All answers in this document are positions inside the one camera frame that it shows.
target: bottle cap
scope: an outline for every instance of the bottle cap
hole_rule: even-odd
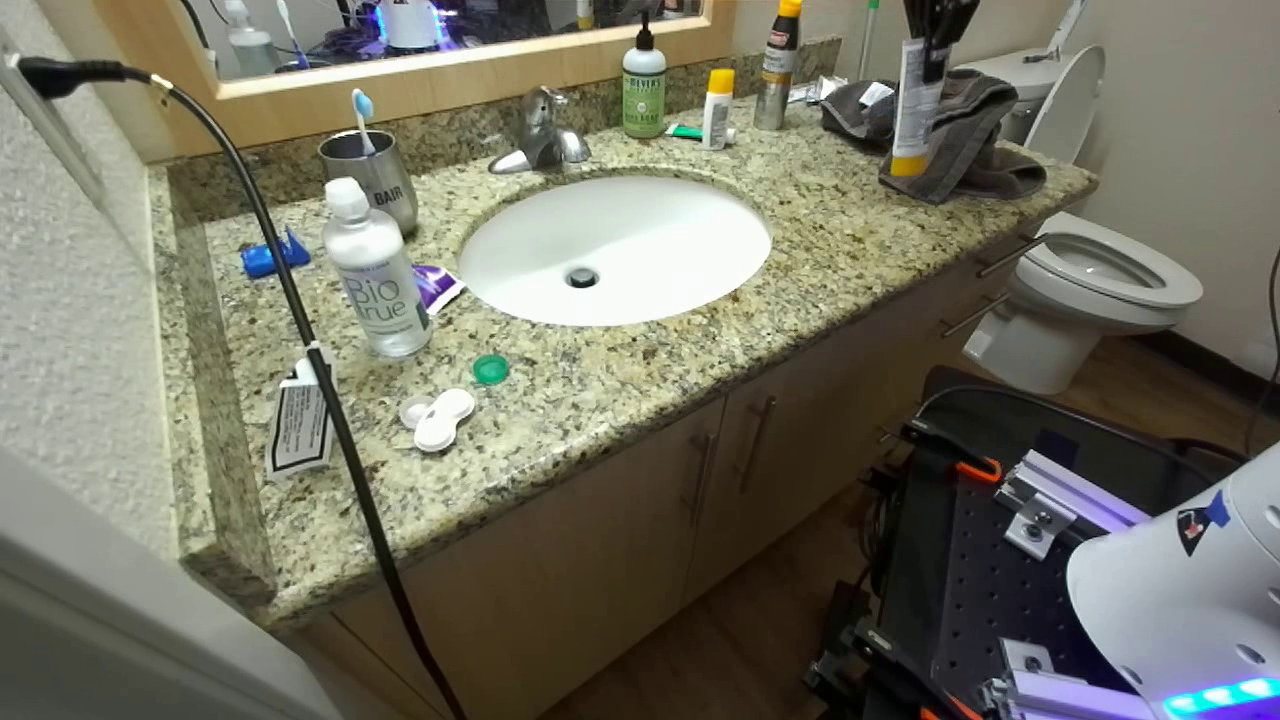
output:
[[[363,222],[370,215],[370,197],[357,186],[357,175],[338,175],[324,186],[324,207],[338,222]]]
[[[712,67],[710,91],[732,98],[735,73],[732,67]]]
[[[641,10],[635,48],[641,48],[641,53],[652,53],[650,10]]]
[[[487,351],[471,364],[471,376],[480,387],[506,384],[511,376],[511,364],[501,351]]]

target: soap dispenser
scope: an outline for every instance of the soap dispenser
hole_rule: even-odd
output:
[[[641,10],[635,48],[623,57],[623,133],[652,140],[670,121],[670,57],[652,46],[650,10]]]

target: bottle label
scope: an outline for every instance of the bottle label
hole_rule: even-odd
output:
[[[670,121],[664,73],[623,73],[623,133],[659,138]]]
[[[340,267],[340,277],[370,337],[397,337],[425,326],[411,267],[399,257],[371,267]]]
[[[763,73],[793,75],[798,73],[798,53],[763,48]]]

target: sink drain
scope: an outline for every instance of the sink drain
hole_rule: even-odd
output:
[[[566,286],[569,286],[569,288],[596,288],[596,286],[600,286],[600,274],[577,263],[577,267],[566,274]]]

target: wooden cabinet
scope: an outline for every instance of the wooden cabinet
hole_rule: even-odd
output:
[[[1026,247],[1026,242],[1004,242],[961,257],[727,396],[691,598],[875,464],[921,405],[929,370],[961,357]]]
[[[915,409],[926,373],[961,351],[1022,247],[958,261],[408,568],[468,718],[546,711],[851,487]],[[388,592],[363,592],[332,622],[397,676],[381,683],[411,687],[408,718],[440,718]]]
[[[726,405],[605,456],[404,573],[471,720],[538,718],[685,603]],[[440,718],[388,592],[338,613]]]

